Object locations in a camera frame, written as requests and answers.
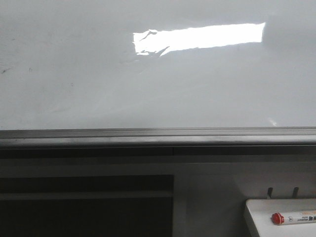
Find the white whiteboard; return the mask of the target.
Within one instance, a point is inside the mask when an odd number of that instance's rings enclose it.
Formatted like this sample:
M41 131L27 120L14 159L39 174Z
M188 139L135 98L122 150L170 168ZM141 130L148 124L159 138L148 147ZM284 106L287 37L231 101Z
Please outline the white whiteboard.
M0 127L316 124L313 0L3 0Z

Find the grey aluminium marker ledge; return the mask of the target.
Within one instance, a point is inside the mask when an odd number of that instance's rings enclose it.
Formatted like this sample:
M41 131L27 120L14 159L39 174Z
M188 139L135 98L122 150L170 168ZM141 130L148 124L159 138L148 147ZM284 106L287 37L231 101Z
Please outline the grey aluminium marker ledge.
M315 145L315 127L2 130L2 149Z

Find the left black tray hook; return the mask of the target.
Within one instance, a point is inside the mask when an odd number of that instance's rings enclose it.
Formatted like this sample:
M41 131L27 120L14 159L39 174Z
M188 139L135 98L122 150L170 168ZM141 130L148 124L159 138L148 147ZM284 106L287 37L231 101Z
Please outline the left black tray hook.
M269 187L267 190L267 199L272 198L272 193L273 193L273 187Z

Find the black tray hook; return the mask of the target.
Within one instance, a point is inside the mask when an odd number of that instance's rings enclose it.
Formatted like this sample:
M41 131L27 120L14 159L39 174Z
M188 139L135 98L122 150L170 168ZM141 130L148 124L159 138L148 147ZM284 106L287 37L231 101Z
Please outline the black tray hook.
M298 197L298 191L299 191L299 187L294 187L293 193L292 193L292 198Z
M272 198L272 193L273 193L273 187L269 187L267 190L267 199Z

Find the white plastic tray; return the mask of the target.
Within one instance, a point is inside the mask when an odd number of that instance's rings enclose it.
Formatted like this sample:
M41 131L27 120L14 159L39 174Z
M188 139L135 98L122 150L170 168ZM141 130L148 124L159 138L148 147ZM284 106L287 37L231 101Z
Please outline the white plastic tray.
M316 217L316 200L299 199L249 199L246 201L244 217L252 237L314 237L316 222L276 225L272 222L274 213L291 212L300 214L309 211Z

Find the dark cabinet panel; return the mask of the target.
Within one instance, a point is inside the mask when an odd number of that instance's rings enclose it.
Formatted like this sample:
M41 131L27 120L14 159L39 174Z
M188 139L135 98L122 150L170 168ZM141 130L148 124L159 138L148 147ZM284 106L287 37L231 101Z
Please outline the dark cabinet panel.
M171 175L1 178L3 237L170 237Z

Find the right black tray hook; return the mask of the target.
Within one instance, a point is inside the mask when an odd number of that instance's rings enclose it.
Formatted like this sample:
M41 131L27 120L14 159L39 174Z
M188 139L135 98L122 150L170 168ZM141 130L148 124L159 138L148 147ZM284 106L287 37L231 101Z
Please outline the right black tray hook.
M292 198L298 197L298 191L299 191L299 187L294 187L293 193L292 193Z

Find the red-capped white marker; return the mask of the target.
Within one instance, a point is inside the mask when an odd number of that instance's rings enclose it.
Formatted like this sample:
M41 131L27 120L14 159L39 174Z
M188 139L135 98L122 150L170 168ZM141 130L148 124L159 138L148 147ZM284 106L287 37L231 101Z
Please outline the red-capped white marker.
M315 210L276 212L271 215L271 221L275 225L294 225L316 222Z

